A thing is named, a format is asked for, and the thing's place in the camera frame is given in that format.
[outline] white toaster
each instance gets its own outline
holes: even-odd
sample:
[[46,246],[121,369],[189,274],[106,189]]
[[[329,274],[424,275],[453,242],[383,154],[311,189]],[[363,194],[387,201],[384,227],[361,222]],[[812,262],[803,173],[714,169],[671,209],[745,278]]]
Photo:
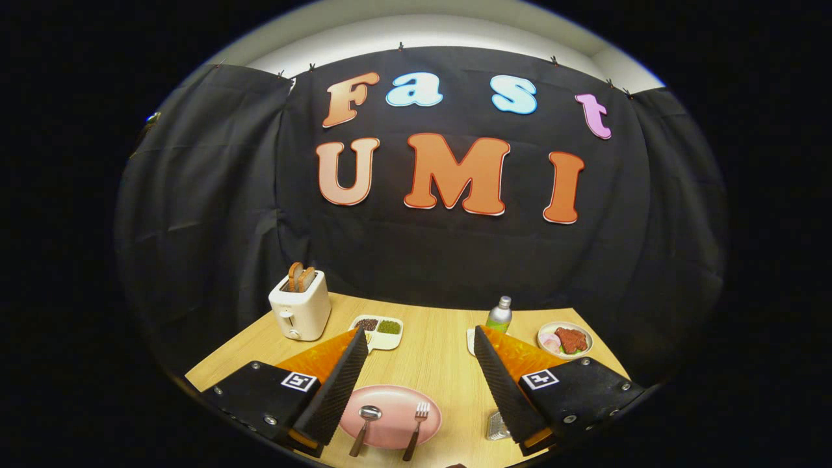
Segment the white toaster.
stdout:
[[304,292],[289,292],[289,276],[269,293],[271,310],[283,335],[292,340],[315,341],[324,333],[332,304],[326,289],[326,276],[314,271],[314,279]]

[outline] white wall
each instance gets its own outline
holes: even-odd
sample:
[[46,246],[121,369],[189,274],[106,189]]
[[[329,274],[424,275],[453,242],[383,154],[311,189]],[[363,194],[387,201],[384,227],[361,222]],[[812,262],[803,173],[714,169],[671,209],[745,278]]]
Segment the white wall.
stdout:
[[370,52],[405,47],[465,46],[521,53],[558,63],[627,88],[630,92],[663,86],[652,74],[612,46],[588,57],[562,43],[515,27],[470,17],[401,15],[335,27],[265,54],[246,66],[293,77],[316,67]]
[[225,61],[229,65],[245,65],[319,32],[369,19],[404,15],[483,19],[559,42],[588,57],[608,46],[580,25],[521,0],[319,0],[262,24],[206,63]]
[[617,47],[608,47],[600,51],[592,57],[592,61],[618,89],[626,88],[629,92],[639,92],[665,86],[639,62]]

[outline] steak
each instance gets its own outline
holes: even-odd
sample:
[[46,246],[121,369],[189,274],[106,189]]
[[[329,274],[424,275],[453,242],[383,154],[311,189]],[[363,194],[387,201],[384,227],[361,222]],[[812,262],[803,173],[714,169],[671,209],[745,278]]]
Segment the steak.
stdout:
[[587,337],[578,330],[568,330],[563,327],[558,327],[555,330],[555,335],[561,339],[563,350],[567,354],[572,354],[575,351],[585,351],[587,346]]

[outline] grater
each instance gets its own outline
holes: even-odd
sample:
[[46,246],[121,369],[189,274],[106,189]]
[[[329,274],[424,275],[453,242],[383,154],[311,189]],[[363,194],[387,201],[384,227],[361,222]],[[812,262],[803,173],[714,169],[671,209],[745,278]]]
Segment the grater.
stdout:
[[503,417],[500,416],[500,411],[496,411],[488,417],[488,434],[486,435],[486,438],[490,441],[499,441],[500,439],[505,439],[511,436],[512,435],[508,433],[506,423],[503,422]]

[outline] white plate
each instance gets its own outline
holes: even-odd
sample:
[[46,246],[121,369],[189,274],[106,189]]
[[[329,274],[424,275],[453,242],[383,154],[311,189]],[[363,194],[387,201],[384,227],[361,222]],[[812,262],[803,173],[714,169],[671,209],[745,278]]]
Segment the white plate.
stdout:
[[[540,335],[542,335],[543,333],[554,333],[558,327],[563,327],[567,330],[578,330],[581,333],[583,333],[583,335],[587,338],[587,349],[585,351],[577,352],[575,354],[566,354],[560,351],[550,351],[548,348],[546,348],[540,340]],[[544,326],[541,326],[540,330],[537,331],[537,345],[549,354],[570,361],[572,359],[577,359],[581,356],[586,355],[592,349],[592,335],[590,335],[588,331],[584,330],[582,327],[578,325],[575,325],[574,323],[569,323],[568,321],[553,321],[547,323]]]
[[468,352],[471,353],[471,356],[476,356],[476,354],[474,354],[474,352],[473,352],[473,331],[474,330],[475,329],[473,329],[473,328],[468,328],[468,331],[467,331],[467,334],[468,334]]
[[[379,321],[379,323],[377,323],[375,325],[375,330],[374,331],[366,331],[366,330],[364,331],[364,333],[367,335],[367,352],[370,352],[372,350],[392,350],[396,346],[398,346],[400,342],[402,342],[402,334],[404,333],[404,323],[401,320],[399,320],[398,318],[385,317],[385,316],[367,316],[367,315],[357,316],[357,317],[355,317],[353,322],[351,324],[349,324],[349,329],[350,330],[354,329],[355,324],[358,323],[359,321],[365,319],[365,318],[371,318],[371,319],[375,319],[375,320]],[[394,335],[393,333],[382,333],[382,332],[380,332],[379,331],[379,326],[381,325],[381,322],[385,321],[385,320],[394,321],[394,322],[398,323],[399,326],[401,327],[401,329],[399,330],[399,333]]]

